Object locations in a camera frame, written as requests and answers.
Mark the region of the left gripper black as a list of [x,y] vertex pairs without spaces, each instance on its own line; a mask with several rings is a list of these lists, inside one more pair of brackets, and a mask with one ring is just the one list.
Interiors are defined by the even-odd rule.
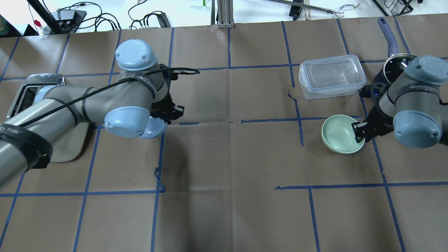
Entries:
[[176,105],[168,91],[162,100],[153,102],[150,109],[150,114],[154,118],[163,120],[168,125],[173,121],[178,120],[184,115],[184,106]]

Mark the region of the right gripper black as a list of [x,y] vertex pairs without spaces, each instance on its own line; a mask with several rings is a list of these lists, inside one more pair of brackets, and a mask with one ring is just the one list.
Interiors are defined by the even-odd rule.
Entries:
[[384,113],[379,105],[375,105],[362,122],[351,124],[354,131],[355,141],[369,142],[377,136],[385,136],[394,130],[393,118]]

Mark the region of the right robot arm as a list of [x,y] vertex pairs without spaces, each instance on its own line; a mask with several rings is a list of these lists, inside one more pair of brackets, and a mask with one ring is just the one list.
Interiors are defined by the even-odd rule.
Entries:
[[374,107],[363,122],[352,123],[355,141],[369,142],[393,132],[407,147],[447,145],[447,103],[440,98],[447,62],[424,55],[400,64],[402,70],[393,70],[395,81],[387,81],[382,73],[362,89],[363,97],[374,99]]

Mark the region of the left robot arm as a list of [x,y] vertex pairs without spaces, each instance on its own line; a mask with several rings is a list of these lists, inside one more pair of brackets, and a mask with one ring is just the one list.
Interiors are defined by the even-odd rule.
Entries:
[[104,124],[125,138],[152,138],[155,121],[170,125],[184,115],[170,95],[177,74],[197,71],[159,64],[149,43],[123,42],[115,52],[121,72],[102,88],[56,85],[40,101],[1,123],[1,189],[31,169],[44,169],[64,135],[81,123]]

